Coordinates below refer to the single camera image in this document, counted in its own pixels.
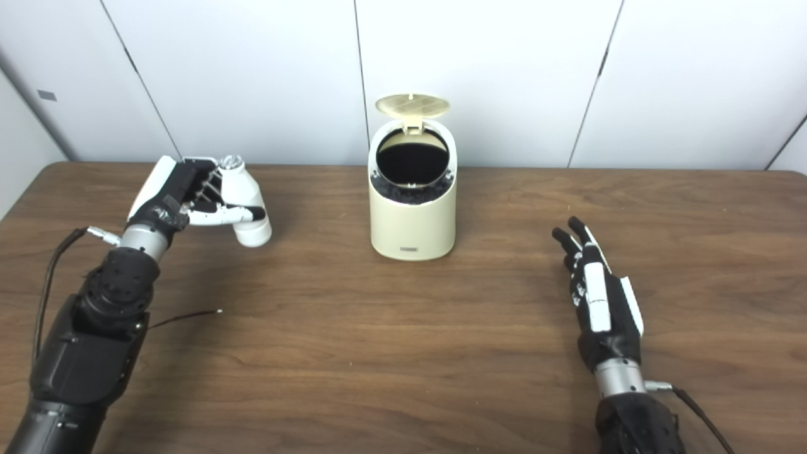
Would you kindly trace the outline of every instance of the connector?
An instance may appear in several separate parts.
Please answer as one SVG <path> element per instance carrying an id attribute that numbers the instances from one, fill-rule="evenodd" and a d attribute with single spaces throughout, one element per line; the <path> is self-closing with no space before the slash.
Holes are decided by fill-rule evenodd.
<path id="1" fill-rule="evenodd" d="M 645 388 L 648 391 L 672 391 L 672 383 L 666 381 L 645 380 Z"/>
<path id="2" fill-rule="evenodd" d="M 100 227 L 95 227 L 94 225 L 91 225 L 90 227 L 87 227 L 87 233 L 91 233 L 95 237 L 101 238 L 104 242 L 109 243 L 113 246 L 117 246 L 118 244 L 120 244 L 120 237 L 118 235 L 115 235 L 112 232 L 107 232 L 106 230 L 101 229 Z"/>

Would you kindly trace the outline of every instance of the wooden table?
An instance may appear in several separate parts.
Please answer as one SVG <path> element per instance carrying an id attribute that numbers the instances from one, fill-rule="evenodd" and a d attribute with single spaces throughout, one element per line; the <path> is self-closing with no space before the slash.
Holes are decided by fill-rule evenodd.
<path id="1" fill-rule="evenodd" d="M 74 227 L 120 231 L 150 168 L 50 166 L 0 223 L 0 446 L 27 399 L 52 249 Z M 462 169 L 454 251 L 403 263 L 370 246 L 363 167 L 251 170 L 274 237 L 175 238 L 152 320 L 224 312 L 148 334 L 95 452 L 592 454 L 596 385 L 550 238 L 571 214 L 631 277 L 645 378 L 687 389 L 738 453 L 807 452 L 803 176 Z M 106 250 L 87 237 L 63 256 L 49 316 Z M 659 398 L 688 452 L 721 452 Z"/>

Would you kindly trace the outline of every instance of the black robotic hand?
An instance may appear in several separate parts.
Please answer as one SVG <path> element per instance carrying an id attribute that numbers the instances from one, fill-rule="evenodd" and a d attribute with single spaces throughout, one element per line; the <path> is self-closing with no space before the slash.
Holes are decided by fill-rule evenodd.
<path id="1" fill-rule="evenodd" d="M 552 237 L 567 254 L 563 263 L 571 272 L 569 291 L 577 307 L 577 345 L 583 362 L 592 372 L 597 364 L 614 358 L 641 364 L 644 325 L 630 280 L 612 274 L 600 245 L 580 219 L 571 217 L 569 227 L 580 242 L 559 228 L 552 230 Z"/>
<path id="2" fill-rule="evenodd" d="M 566 251 L 571 299 L 580 324 L 578 349 L 595 375 L 600 404 L 595 425 L 600 454 L 684 454 L 678 423 L 670 410 L 647 393 L 639 365 L 642 315 L 627 277 L 611 272 L 592 232 L 578 218 L 552 236 Z"/>

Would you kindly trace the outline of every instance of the trash can lid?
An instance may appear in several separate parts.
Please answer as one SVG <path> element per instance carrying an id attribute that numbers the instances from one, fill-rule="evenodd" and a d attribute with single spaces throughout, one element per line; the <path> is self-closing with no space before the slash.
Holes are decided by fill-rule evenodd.
<path id="1" fill-rule="evenodd" d="M 402 93 L 379 99 L 375 108 L 393 118 L 435 118 L 449 110 L 449 102 L 432 95 Z"/>

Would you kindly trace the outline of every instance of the white robotic hand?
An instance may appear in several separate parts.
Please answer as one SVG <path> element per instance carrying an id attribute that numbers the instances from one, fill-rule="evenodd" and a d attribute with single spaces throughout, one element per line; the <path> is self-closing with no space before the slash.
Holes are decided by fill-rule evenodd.
<path id="1" fill-rule="evenodd" d="M 176 166 L 192 166 L 198 172 L 195 192 L 187 195 L 178 213 L 190 225 L 232 225 L 238 242 L 247 247 L 265 244 L 272 236 L 261 189 L 245 168 L 244 161 L 230 155 L 220 162 L 213 158 L 185 158 L 180 162 L 163 156 L 154 166 L 135 198 L 131 219 L 140 207 L 172 184 L 169 176 Z"/>

